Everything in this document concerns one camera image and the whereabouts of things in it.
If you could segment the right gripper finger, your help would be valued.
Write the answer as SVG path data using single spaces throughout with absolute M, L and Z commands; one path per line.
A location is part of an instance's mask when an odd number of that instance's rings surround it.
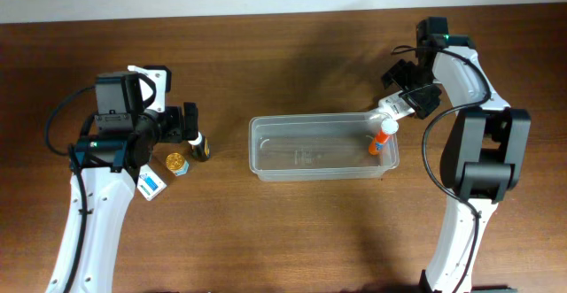
M 400 97 L 415 111 L 418 119 L 424 120 L 440 104 L 441 89 L 435 84 L 428 84 L 419 89 L 403 91 Z
M 381 77 L 381 82 L 385 89 L 390 88 L 392 85 L 397 86 L 399 89 L 406 89 L 406 61 L 399 60 Z

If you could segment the white pump bottle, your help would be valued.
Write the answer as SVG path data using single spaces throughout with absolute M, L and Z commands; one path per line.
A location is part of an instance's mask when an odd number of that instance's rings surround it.
M 401 91 L 398 91 L 380 99 L 372 112 L 387 114 L 394 120 L 413 116 L 416 111 L 400 95 Z

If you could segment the orange tablet tube white cap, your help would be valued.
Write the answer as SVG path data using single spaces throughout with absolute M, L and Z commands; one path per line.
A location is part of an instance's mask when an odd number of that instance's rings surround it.
M 369 145 L 369 153 L 373 156 L 378 155 L 390 138 L 399 130 L 399 124 L 396 120 L 385 119 L 380 124 L 380 130 L 374 136 Z

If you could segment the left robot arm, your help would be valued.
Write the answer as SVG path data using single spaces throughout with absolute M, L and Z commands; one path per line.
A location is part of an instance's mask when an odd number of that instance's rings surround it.
M 71 196 L 49 292 L 112 290 L 121 227 L 156 144 L 187 142 L 195 158 L 210 158 L 197 106 L 165 104 L 171 82 L 166 66 L 129 66 L 101 73 L 90 86 L 97 109 L 62 153 L 72 171 Z

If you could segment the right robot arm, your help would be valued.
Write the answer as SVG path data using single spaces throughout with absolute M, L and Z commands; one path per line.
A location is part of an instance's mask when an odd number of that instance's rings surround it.
M 422 292 L 471 292 L 472 271 L 485 228 L 505 194 L 518 183 L 531 127 L 525 109 L 515 109 L 493 88 L 482 70 L 476 46 L 467 35 L 452 35 L 444 17 L 416 25 L 416 45 L 392 50 L 413 52 L 415 61 L 399 60 L 382 76 L 396 85 L 402 102 L 389 113 L 431 118 L 424 130 L 422 159 L 428 158 L 432 129 L 456 116 L 439 162 L 425 171 L 446 194 L 447 207 L 437 248 L 421 272 Z

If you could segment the clear plastic container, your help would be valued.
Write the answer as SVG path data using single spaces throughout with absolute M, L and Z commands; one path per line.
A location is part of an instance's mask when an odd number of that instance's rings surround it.
M 379 178 L 400 163 L 396 137 L 377 155 L 369 153 L 388 117 L 376 112 L 256 117 L 249 123 L 249 167 L 262 181 Z

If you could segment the gold lid small jar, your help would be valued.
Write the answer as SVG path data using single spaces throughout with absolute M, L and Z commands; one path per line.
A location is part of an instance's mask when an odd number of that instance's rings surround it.
M 166 167 L 175 176 L 181 176 L 189 171 L 189 162 L 180 153 L 171 153 L 166 157 Z

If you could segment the dark bottle white cap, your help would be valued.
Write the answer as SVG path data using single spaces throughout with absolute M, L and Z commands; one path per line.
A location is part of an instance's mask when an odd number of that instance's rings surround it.
M 191 146 L 191 156 L 201 162 L 207 161 L 210 157 L 210 147 L 204 135 L 198 132 L 198 137 L 194 140 L 189 140 Z

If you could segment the white Panadol box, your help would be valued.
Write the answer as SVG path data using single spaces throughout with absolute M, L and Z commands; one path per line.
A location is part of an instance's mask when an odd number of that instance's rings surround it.
M 148 166 L 140 168 L 136 188 L 147 201 L 161 193 L 167 184 Z

